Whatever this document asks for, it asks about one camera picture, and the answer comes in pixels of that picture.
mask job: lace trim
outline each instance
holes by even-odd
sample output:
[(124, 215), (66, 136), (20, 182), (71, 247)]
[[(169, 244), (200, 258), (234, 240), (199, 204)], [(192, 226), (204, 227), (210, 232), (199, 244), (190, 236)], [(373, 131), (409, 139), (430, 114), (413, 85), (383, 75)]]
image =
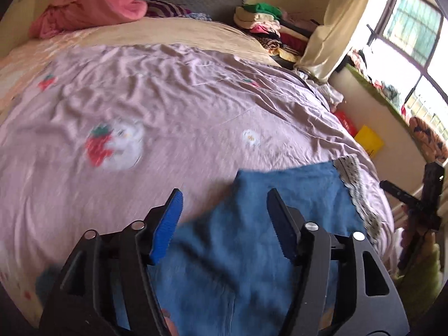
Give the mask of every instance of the lace trim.
[(359, 159), (355, 154), (340, 157), (333, 161), (345, 186), (349, 189), (357, 213), (364, 222), (370, 242), (376, 244), (380, 234), (378, 215), (367, 204), (362, 187)]

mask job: pink blanket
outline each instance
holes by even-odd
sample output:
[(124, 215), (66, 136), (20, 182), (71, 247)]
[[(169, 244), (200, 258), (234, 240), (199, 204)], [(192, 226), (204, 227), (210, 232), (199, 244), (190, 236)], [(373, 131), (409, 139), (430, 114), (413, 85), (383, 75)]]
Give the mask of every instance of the pink blanket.
[(38, 325), (37, 278), (86, 230), (120, 231), (173, 188), (188, 221), (228, 195), (239, 169), (346, 155), (360, 161), (387, 256), (393, 218), (373, 163), (288, 70), (177, 44), (67, 50), (0, 126), (0, 282)]
[(31, 38), (49, 39), (63, 31), (130, 23), (145, 16), (142, 0), (53, 0), (31, 24)]

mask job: green clothing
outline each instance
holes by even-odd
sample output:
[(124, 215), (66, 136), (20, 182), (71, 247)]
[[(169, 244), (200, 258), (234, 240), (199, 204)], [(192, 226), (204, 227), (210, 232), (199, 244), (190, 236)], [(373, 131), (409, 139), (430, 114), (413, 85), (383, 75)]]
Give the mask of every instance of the green clothing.
[(431, 307), (442, 290), (439, 257), (440, 250), (435, 244), (432, 254), (410, 268), (406, 276), (394, 278), (411, 325)]
[(268, 3), (256, 3), (255, 5), (244, 5), (243, 8), (252, 13), (261, 12), (263, 14), (270, 14), (274, 16), (275, 20), (281, 19), (281, 11), (275, 6), (269, 5)]

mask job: metal screw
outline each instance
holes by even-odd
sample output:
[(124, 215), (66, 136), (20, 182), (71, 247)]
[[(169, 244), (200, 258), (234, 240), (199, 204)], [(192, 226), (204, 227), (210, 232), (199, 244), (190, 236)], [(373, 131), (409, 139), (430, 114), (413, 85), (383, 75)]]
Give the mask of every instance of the metal screw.
[(353, 233), (353, 239), (358, 240), (358, 241), (363, 241), (366, 237), (364, 236), (364, 234), (362, 232), (354, 232)]
[(317, 226), (317, 224), (314, 223), (314, 222), (307, 222), (305, 224), (305, 228), (307, 230), (309, 230), (309, 231), (317, 231), (317, 230), (319, 230), (319, 226)]
[(84, 238), (87, 240), (93, 239), (96, 236), (95, 230), (88, 230), (84, 233)]
[(142, 228), (145, 227), (145, 223), (143, 221), (134, 221), (131, 224), (131, 227), (133, 230), (141, 230)]

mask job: blue towel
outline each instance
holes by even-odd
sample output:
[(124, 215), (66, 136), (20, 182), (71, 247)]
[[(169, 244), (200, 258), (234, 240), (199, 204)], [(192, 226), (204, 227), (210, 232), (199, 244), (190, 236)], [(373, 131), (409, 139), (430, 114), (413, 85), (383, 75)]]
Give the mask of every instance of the blue towel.
[[(333, 162), (285, 171), (239, 171), (230, 197), (176, 230), (166, 257), (149, 267), (160, 306), (181, 336), (278, 334), (299, 280), (284, 258), (267, 208), (277, 188), (286, 205), (327, 232), (366, 234)], [(328, 298), (334, 301), (332, 268)]]

